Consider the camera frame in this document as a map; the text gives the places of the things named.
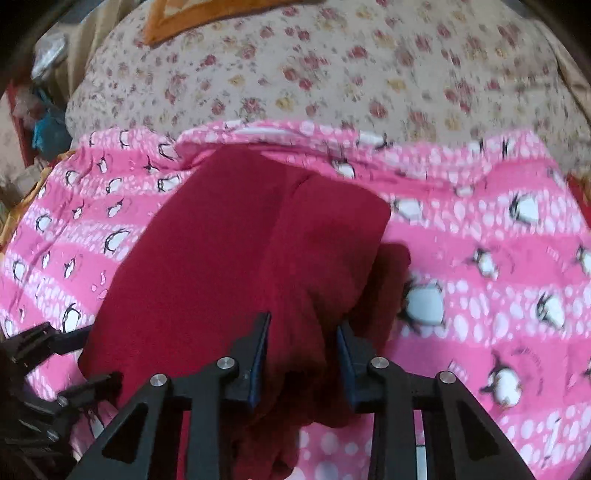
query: floral bedsheet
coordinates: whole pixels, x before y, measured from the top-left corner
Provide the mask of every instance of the floral bedsheet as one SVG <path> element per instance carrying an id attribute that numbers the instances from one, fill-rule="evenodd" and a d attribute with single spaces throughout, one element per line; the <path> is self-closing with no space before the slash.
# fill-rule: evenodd
<path id="1" fill-rule="evenodd" d="M 146 2 L 109 35 L 70 100 L 73 138 L 145 125 L 171 137 L 242 118 L 312 119 L 396 142 L 457 144 L 527 127 L 563 169 L 586 118 L 530 20 L 501 0 L 326 0 L 142 43 Z"/>

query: folded red fabric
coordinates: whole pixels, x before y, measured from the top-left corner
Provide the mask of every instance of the folded red fabric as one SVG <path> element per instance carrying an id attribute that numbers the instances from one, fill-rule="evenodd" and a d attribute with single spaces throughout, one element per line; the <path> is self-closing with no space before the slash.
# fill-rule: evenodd
<path id="1" fill-rule="evenodd" d="M 262 400 L 255 420 L 235 429 L 234 473 L 285 478 L 302 425 L 348 417 L 336 326 L 348 315 L 377 348 L 388 337 L 410 263 L 404 246 L 380 246 L 389 216 L 383 200 L 351 183 L 220 149 L 119 267 L 82 372 L 122 372 L 121 406 L 156 372 L 180 377 L 225 356 L 256 313 L 271 312 Z"/>

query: pink blanket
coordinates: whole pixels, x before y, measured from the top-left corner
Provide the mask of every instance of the pink blanket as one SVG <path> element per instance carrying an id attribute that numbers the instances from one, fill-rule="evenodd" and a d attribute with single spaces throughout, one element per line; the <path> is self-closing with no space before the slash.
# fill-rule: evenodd
<path id="1" fill-rule="evenodd" d="M 454 371 L 538 479 L 566 480 L 591 445 L 591 238 L 529 131 L 458 149 L 383 146 L 381 137 L 311 122 L 218 122 L 174 146 L 144 129 L 95 133 L 52 173 L 8 249 L 2 327 L 92 323 L 150 217 L 218 145 L 237 142 L 390 203 L 384 241 L 408 245 L 413 277 L 386 356 L 423 375 Z M 32 382 L 51 397 L 79 375 L 72 355 L 52 359 Z M 292 477 L 366 477 L 371 423 L 303 429 Z M 89 442 L 82 430 L 73 439 L 80 451 Z"/>

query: penguin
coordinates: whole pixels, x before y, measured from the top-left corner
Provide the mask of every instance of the penguin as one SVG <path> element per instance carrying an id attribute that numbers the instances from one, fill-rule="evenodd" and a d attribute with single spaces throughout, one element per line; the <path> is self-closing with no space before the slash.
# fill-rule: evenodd
<path id="1" fill-rule="evenodd" d="M 392 200 L 390 208 L 400 216 L 408 220 L 419 221 L 423 219 L 423 206 L 415 199 Z"/>
<path id="2" fill-rule="evenodd" d="M 515 407 L 523 393 L 523 386 L 519 376 L 508 365 L 501 362 L 499 354 L 492 352 L 495 365 L 488 375 L 488 383 L 482 387 L 480 393 L 490 393 L 494 402 L 503 408 Z"/>
<path id="3" fill-rule="evenodd" d="M 100 158 L 100 161 L 97 162 L 96 166 L 99 167 L 99 171 L 101 173 L 107 173 L 107 160 L 105 159 L 104 155 Z"/>
<path id="4" fill-rule="evenodd" d="M 548 176 L 549 178 L 554 180 L 555 184 L 558 185 L 561 189 L 565 189 L 567 187 L 567 184 L 564 181 L 564 176 L 562 175 L 562 172 L 560 170 L 548 167 Z"/>
<path id="5" fill-rule="evenodd" d="M 14 276 L 15 280 L 22 281 L 22 278 L 25 276 L 25 270 L 25 264 L 20 260 L 15 260 L 12 263 L 12 275 Z"/>
<path id="6" fill-rule="evenodd" d="M 178 160 L 178 155 L 174 147 L 169 143 L 160 143 L 158 145 L 158 153 L 169 160 Z"/>
<path id="7" fill-rule="evenodd" d="M 579 245 L 574 262 L 579 263 L 583 273 L 591 277 L 591 251 L 587 250 L 583 245 Z"/>
<path id="8" fill-rule="evenodd" d="M 123 199 L 115 203 L 112 207 L 107 208 L 107 217 L 113 218 L 115 215 L 119 213 L 121 207 L 123 206 Z"/>
<path id="9" fill-rule="evenodd" d="M 163 177 L 161 179 L 158 179 L 158 182 L 157 182 L 158 191 L 164 192 L 164 193 L 170 192 L 170 190 L 175 188 L 180 182 L 181 182 L 181 179 L 179 178 L 178 175 L 173 175 L 171 177 Z"/>
<path id="10" fill-rule="evenodd" d="M 513 152 L 515 148 L 515 140 L 512 138 L 503 138 L 502 143 L 502 158 L 503 160 L 507 158 L 507 155 Z"/>
<path id="11" fill-rule="evenodd" d="M 72 214 L 74 216 L 74 220 L 78 220 L 82 216 L 82 210 L 84 208 L 84 200 L 82 200 L 82 205 L 80 205 L 76 210 L 72 210 Z"/>
<path id="12" fill-rule="evenodd" d="M 78 325 L 78 321 L 82 317 L 82 314 L 78 312 L 74 308 L 76 303 L 70 303 L 70 306 L 64 312 L 64 315 L 61 318 L 61 331 L 62 333 L 69 333 L 76 330 L 76 326 Z"/>
<path id="13" fill-rule="evenodd" d="M 548 322 L 557 330 L 564 328 L 564 309 L 560 299 L 544 293 L 535 307 L 535 315 L 541 322 Z"/>
<path id="14" fill-rule="evenodd" d="M 453 191 L 455 192 L 456 196 L 460 198 L 471 197 L 472 195 L 474 195 L 474 185 L 456 187 L 453 189 Z"/>
<path id="15" fill-rule="evenodd" d="M 6 336 L 11 337 L 14 335 L 14 325 L 12 321 L 9 319 L 4 320 L 4 331 L 6 331 Z"/>
<path id="16" fill-rule="evenodd" d="M 382 150 L 388 147 L 391 143 L 388 142 L 387 134 L 378 135 L 373 132 L 359 132 L 359 136 L 355 141 L 356 147 L 361 147 L 363 145 L 370 145 L 374 148 L 374 150 Z"/>
<path id="17" fill-rule="evenodd" d="M 491 278 L 493 280 L 496 280 L 499 277 L 499 268 L 492 259 L 492 254 L 489 250 L 477 248 L 472 258 L 468 261 L 476 264 L 483 277 Z"/>
<path id="18" fill-rule="evenodd" d="M 113 232 L 105 239 L 105 245 L 103 247 L 103 253 L 106 254 L 107 252 L 114 253 L 115 250 L 119 248 L 121 242 L 127 238 L 127 236 L 131 232 L 129 230 L 125 230 L 120 228 L 119 230 Z"/>
<path id="19" fill-rule="evenodd" d="M 41 257 L 41 266 L 42 266 L 43 270 L 45 270 L 47 268 L 47 266 L 49 265 L 49 259 L 50 259 L 50 252 L 47 252 L 45 255 L 43 255 Z"/>
<path id="20" fill-rule="evenodd" d="M 342 175 L 346 179 L 355 179 L 355 169 L 346 160 L 333 160 L 330 162 L 335 172 Z"/>
<path id="21" fill-rule="evenodd" d="M 515 195 L 509 206 L 509 215 L 516 222 L 526 225 L 533 225 L 540 220 L 538 203 L 530 194 Z"/>
<path id="22" fill-rule="evenodd" d="M 115 193 L 119 190 L 119 187 L 123 184 L 123 180 L 120 178 L 113 179 L 109 182 L 109 184 L 105 187 L 105 191 L 107 193 Z"/>
<path id="23" fill-rule="evenodd" d="M 35 220 L 35 229 L 37 232 L 45 233 L 45 230 L 50 223 L 51 217 L 49 215 L 41 215 Z"/>
<path id="24" fill-rule="evenodd" d="M 129 148 L 129 130 L 119 132 L 119 145 L 122 149 Z"/>
<path id="25" fill-rule="evenodd" d="M 68 263 L 64 264 L 64 278 L 70 278 L 74 268 L 76 267 L 76 258 L 72 258 Z"/>
<path id="26" fill-rule="evenodd" d="M 402 292 L 402 310 L 398 314 L 413 330 L 416 325 L 439 326 L 444 322 L 443 290 L 436 282 L 408 282 Z"/>
<path id="27" fill-rule="evenodd" d="M 76 170 L 68 170 L 66 172 L 66 185 L 69 187 L 74 185 L 74 182 L 78 178 L 79 173 Z"/>
<path id="28" fill-rule="evenodd" d="M 152 175 L 152 173 L 157 173 L 160 170 L 157 169 L 156 167 L 154 167 L 151 163 L 150 163 L 150 157 L 148 157 L 148 164 L 142 167 L 143 169 L 145 169 L 149 175 Z"/>
<path id="29" fill-rule="evenodd" d="M 95 413 L 95 411 L 92 409 L 86 412 L 86 419 L 88 420 L 88 426 L 90 428 L 90 431 L 92 432 L 92 436 L 96 440 L 99 437 L 99 435 L 103 433 L 105 429 L 105 424 L 103 424 L 98 413 Z"/>

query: metal screw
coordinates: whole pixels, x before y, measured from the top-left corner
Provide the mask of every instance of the metal screw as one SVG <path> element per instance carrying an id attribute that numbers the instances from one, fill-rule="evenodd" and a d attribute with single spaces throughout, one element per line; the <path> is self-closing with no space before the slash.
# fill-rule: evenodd
<path id="1" fill-rule="evenodd" d="M 456 381 L 456 376 L 450 371 L 445 370 L 439 374 L 439 380 L 441 380 L 443 383 L 454 383 Z"/>
<path id="2" fill-rule="evenodd" d="M 384 358 L 383 356 L 375 356 L 371 359 L 371 364 L 374 366 L 374 368 L 386 368 L 390 362 L 388 362 L 387 358 Z"/>
<path id="3" fill-rule="evenodd" d="M 47 438 L 49 438 L 52 442 L 57 442 L 60 439 L 60 436 L 55 430 L 47 430 Z"/>
<path id="4" fill-rule="evenodd" d="M 217 367 L 222 370 L 227 370 L 236 365 L 236 361 L 231 356 L 223 356 L 217 361 Z"/>
<path id="5" fill-rule="evenodd" d="M 166 375 L 155 374 L 150 378 L 150 385 L 153 387 L 162 387 L 166 383 Z"/>

